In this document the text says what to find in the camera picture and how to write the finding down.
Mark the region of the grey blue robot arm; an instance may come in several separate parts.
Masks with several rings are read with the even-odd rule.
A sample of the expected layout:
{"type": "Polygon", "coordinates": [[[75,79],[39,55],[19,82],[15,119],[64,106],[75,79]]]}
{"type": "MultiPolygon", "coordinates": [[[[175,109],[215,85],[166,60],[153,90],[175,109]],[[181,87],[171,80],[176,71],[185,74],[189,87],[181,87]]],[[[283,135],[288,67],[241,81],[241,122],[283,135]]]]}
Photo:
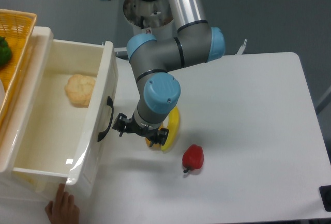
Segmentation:
{"type": "Polygon", "coordinates": [[[140,33],[128,41],[127,56],[140,99],[132,117],[112,116],[108,125],[121,134],[135,133],[160,145],[166,143],[169,135],[161,124],[180,96],[179,82],[171,72],[219,59],[225,53],[224,36],[219,28],[209,25],[201,0],[168,3],[177,36],[160,41],[152,33],[140,33]]]}

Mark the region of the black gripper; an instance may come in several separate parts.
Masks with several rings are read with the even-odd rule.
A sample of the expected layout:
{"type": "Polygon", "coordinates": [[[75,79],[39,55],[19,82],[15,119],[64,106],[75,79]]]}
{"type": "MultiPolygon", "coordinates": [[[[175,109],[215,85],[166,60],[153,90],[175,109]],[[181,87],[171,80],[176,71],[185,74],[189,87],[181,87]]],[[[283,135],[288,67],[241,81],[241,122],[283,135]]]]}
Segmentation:
{"type": "Polygon", "coordinates": [[[123,113],[119,113],[112,126],[113,130],[118,131],[119,137],[123,133],[135,133],[141,137],[148,138],[150,141],[149,147],[155,144],[164,146],[168,138],[169,130],[167,128],[158,129],[162,123],[157,124],[141,124],[134,117],[127,118],[123,113]]]}

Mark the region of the person's hand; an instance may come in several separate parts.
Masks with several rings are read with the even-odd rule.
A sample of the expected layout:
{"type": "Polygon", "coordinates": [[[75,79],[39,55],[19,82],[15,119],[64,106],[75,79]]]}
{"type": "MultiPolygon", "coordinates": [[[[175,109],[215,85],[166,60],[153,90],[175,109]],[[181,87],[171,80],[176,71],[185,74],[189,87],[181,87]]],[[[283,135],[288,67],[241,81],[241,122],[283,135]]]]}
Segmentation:
{"type": "Polygon", "coordinates": [[[79,223],[80,209],[75,205],[74,196],[65,191],[65,184],[59,184],[55,200],[45,207],[50,223],[79,223]]]}

